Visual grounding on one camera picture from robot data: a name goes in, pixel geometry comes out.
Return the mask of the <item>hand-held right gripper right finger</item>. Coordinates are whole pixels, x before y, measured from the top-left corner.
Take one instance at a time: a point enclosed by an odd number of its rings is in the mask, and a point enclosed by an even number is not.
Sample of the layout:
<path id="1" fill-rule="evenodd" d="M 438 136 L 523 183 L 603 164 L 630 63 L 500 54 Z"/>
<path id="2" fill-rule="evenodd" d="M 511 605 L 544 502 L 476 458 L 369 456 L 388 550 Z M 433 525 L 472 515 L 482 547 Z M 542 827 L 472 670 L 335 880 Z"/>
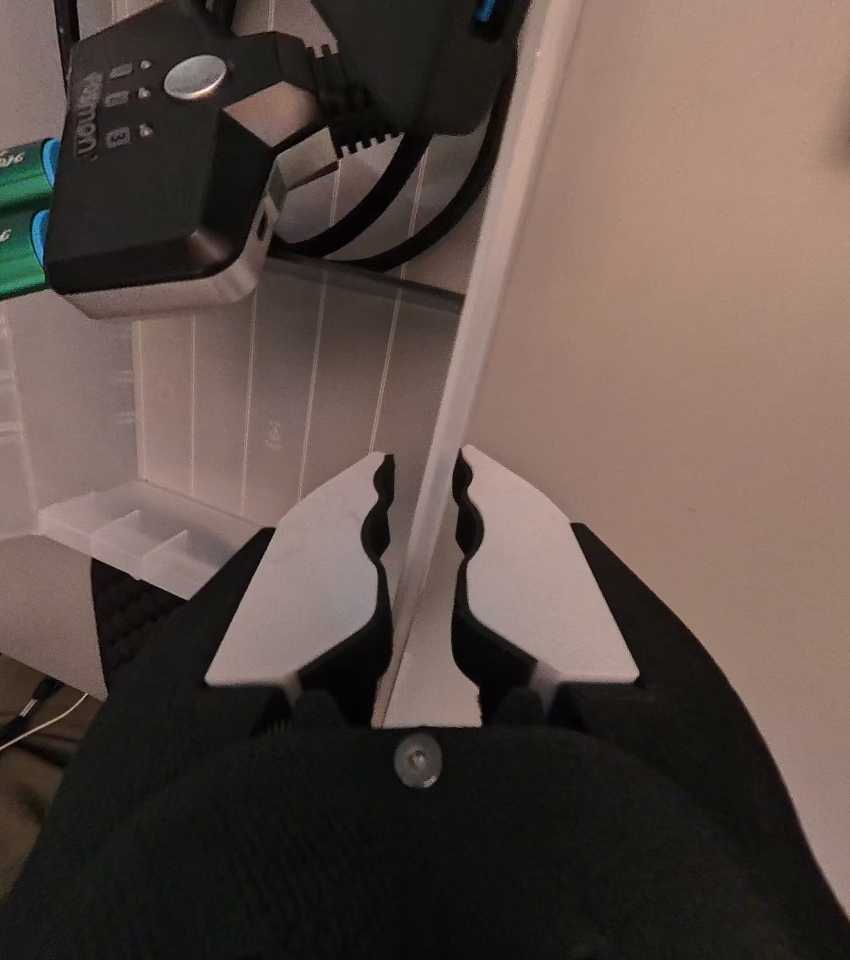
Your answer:
<path id="1" fill-rule="evenodd" d="M 565 513 L 471 444 L 453 498 L 458 669 L 476 687 L 633 684 L 638 666 Z"/>

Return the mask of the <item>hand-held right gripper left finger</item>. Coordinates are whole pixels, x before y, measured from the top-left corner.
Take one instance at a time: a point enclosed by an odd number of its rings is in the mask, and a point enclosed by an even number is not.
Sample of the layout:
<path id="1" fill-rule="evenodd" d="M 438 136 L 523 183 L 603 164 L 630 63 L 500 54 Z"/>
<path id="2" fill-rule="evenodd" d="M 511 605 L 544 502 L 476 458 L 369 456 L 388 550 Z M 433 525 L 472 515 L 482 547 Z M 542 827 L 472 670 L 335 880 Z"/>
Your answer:
<path id="1" fill-rule="evenodd" d="M 373 452 L 279 521 L 204 676 L 212 688 L 302 689 L 306 670 L 391 614 L 395 457 Z"/>

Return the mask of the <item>clear plastic bin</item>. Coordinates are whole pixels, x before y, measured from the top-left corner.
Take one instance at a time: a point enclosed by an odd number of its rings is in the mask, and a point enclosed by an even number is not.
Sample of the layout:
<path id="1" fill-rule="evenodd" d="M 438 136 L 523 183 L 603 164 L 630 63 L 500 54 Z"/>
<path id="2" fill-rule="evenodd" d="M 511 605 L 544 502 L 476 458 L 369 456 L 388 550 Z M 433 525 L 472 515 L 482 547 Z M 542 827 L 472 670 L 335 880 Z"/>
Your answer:
<path id="1" fill-rule="evenodd" d="M 0 150 L 57 138 L 72 2 L 0 2 Z M 236 36 L 201 6 L 217 24 Z M 92 695 L 92 559 L 189 601 L 264 528 L 373 452 L 397 462 L 384 553 L 399 618 L 421 558 L 446 380 L 500 292 L 582 2 L 530 2 L 515 65 L 471 132 L 402 133 L 304 2 L 268 25 L 314 50 L 317 129 L 257 287 L 225 306 L 95 319 L 50 286 L 0 302 L 0 653 Z"/>

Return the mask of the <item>silver hdmi switch box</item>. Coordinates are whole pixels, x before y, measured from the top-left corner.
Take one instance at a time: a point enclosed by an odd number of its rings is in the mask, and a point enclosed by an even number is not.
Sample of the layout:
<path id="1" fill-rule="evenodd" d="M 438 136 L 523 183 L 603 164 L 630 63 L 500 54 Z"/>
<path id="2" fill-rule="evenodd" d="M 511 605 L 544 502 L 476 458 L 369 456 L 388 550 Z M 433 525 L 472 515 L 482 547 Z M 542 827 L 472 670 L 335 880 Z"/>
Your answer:
<path id="1" fill-rule="evenodd" d="M 79 42 L 53 187 L 48 286 L 95 320 L 239 303 L 320 119 L 315 50 L 161 2 Z"/>

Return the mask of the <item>black mesh pad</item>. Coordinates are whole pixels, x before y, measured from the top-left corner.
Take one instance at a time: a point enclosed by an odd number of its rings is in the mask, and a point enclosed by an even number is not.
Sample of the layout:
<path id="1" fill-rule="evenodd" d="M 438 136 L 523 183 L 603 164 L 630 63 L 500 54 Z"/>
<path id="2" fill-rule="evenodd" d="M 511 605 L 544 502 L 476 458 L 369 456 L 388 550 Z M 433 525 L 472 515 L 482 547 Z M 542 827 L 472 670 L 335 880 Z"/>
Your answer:
<path id="1" fill-rule="evenodd" d="M 103 679 L 111 690 L 186 601 L 96 558 L 91 559 L 90 583 Z"/>

